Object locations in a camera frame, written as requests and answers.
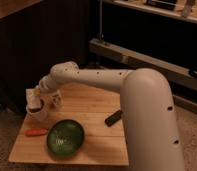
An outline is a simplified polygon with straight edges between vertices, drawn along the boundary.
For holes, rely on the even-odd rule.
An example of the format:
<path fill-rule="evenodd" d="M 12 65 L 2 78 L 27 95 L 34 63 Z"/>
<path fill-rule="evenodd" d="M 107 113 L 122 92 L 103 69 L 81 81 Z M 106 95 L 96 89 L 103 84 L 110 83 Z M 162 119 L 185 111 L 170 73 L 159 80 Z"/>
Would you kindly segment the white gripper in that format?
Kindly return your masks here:
<path fill-rule="evenodd" d="M 33 95 L 33 105 L 32 107 L 34 109 L 41 109 L 44 105 L 44 101 L 40 98 L 42 96 L 49 96 L 52 99 L 52 103 L 55 108 L 59 108 L 62 106 L 62 96 L 59 95 L 57 90 L 50 89 L 46 86 L 45 83 L 40 82 L 35 87 L 35 93 Z"/>

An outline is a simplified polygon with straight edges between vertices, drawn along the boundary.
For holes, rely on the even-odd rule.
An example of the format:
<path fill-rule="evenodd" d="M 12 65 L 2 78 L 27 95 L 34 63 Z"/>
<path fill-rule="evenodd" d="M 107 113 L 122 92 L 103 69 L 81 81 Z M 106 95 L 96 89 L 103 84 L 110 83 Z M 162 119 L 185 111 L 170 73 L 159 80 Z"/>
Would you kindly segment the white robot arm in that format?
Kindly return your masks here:
<path fill-rule="evenodd" d="M 167 79 L 151 68 L 80 69 L 74 62 L 52 66 L 36 88 L 53 93 L 81 83 L 120 95 L 129 171 L 185 171 L 174 101 Z"/>

